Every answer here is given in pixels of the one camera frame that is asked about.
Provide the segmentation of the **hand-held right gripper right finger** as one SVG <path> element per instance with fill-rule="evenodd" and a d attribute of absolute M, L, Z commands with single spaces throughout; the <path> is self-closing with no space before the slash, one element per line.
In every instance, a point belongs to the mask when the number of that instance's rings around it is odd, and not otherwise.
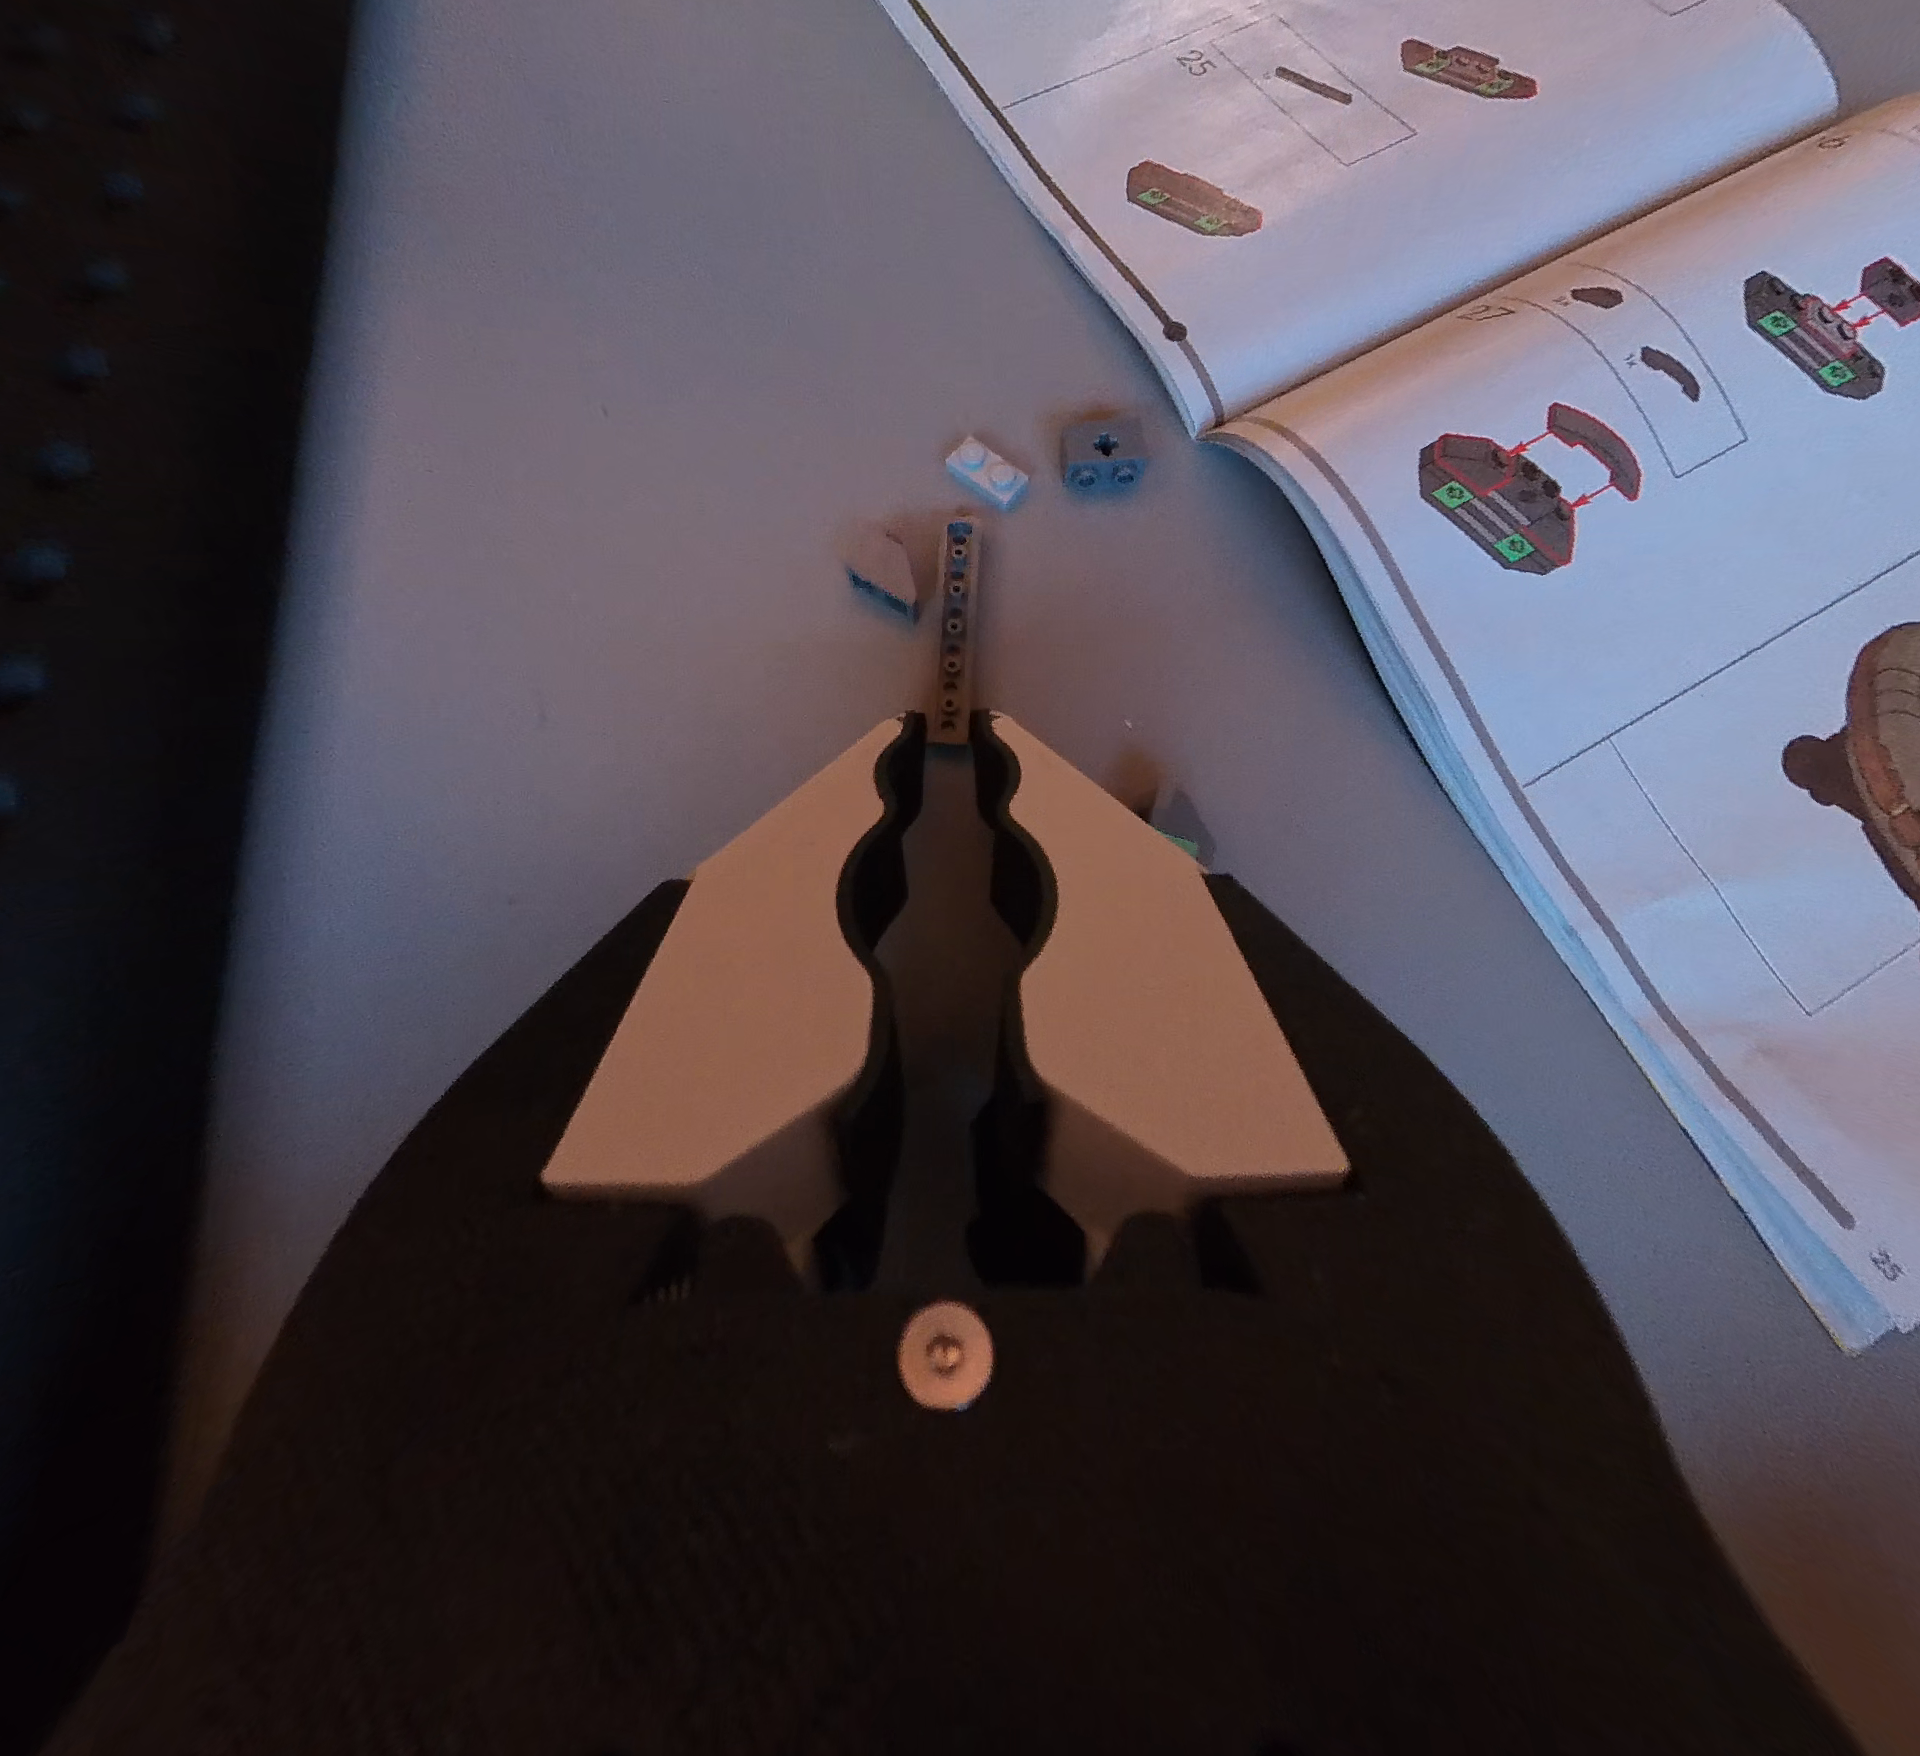
<path fill-rule="evenodd" d="M 1134 1216 L 1341 1186 L 1203 866 L 1006 715 L 973 715 L 973 767 L 1020 945 L 973 1125 L 973 1256 L 1101 1257 Z"/>

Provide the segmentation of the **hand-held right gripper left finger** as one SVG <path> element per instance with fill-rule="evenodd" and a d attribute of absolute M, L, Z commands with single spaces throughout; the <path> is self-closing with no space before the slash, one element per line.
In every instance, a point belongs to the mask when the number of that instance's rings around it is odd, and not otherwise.
<path fill-rule="evenodd" d="M 876 947 L 905 898 L 917 810 L 905 713 L 696 869 L 547 1191 L 758 1216 L 826 1284 L 871 1281 L 902 1128 Z"/>

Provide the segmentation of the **dark brick with green tile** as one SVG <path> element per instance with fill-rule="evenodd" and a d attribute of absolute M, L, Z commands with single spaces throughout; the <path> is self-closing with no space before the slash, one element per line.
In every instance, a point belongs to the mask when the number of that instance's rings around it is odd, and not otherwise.
<path fill-rule="evenodd" d="M 1141 823 L 1187 850 L 1203 869 L 1214 866 L 1214 841 L 1195 800 L 1171 769 L 1149 759 L 1124 761 L 1113 795 Z"/>

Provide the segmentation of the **dark grey brick plate assembly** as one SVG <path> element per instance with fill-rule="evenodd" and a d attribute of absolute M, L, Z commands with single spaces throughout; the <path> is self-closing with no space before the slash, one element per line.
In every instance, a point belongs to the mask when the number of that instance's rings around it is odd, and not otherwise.
<path fill-rule="evenodd" d="M 973 660 L 977 635 L 983 521 L 973 514 L 948 517 L 937 565 L 937 678 L 928 713 L 928 741 L 964 748 L 973 717 Z"/>

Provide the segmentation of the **small grey brick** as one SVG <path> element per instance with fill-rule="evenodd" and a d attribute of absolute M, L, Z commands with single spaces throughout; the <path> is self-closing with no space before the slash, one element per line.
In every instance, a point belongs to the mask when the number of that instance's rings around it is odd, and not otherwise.
<path fill-rule="evenodd" d="M 845 540 L 843 568 L 855 590 L 907 622 L 917 620 L 921 590 L 913 567 L 892 530 L 876 521 L 860 523 Z"/>

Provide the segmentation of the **open instruction booklet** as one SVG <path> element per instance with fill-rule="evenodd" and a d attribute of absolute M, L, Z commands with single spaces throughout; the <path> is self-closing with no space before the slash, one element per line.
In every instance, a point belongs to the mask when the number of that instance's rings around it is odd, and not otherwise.
<path fill-rule="evenodd" d="M 1915 1330 L 1916 99 L 1774 0 L 878 1 L 1812 1305 Z"/>

